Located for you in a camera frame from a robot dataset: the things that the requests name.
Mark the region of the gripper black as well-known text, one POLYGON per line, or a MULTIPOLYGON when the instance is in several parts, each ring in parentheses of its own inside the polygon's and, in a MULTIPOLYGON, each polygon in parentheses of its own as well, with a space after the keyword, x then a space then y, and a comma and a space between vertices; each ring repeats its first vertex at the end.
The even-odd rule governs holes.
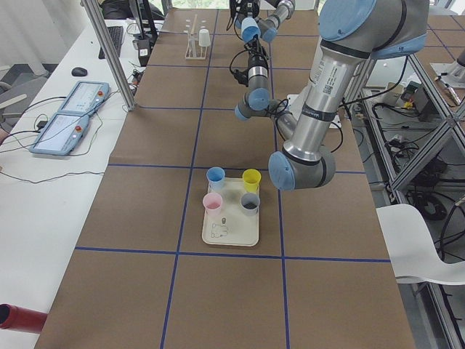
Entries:
POLYGON ((239 15, 256 18, 260 11, 260 0, 230 0, 230 17, 239 15))
POLYGON ((269 68, 269 56, 260 39, 252 39, 248 43, 245 43, 244 49, 248 52, 248 69, 254 67, 269 68))

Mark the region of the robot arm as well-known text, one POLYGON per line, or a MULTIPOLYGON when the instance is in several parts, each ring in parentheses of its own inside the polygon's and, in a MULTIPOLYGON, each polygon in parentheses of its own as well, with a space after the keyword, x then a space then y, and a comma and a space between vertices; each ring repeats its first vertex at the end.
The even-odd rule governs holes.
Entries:
POLYGON ((285 133, 281 151, 268 161, 276 188, 318 188, 331 181, 336 165, 323 140, 357 65, 420 51, 428 14, 428 1, 327 1, 318 18, 322 55, 312 65, 298 116, 270 99, 267 63, 249 60, 248 91, 235 115, 241 120, 272 117, 285 133))
POLYGON ((295 1, 267 1, 275 10, 263 19, 259 16, 260 3, 261 1, 229 1, 230 19, 235 28, 240 30, 239 37, 244 43, 253 39, 270 43, 277 36, 279 27, 292 17, 295 10, 295 1))

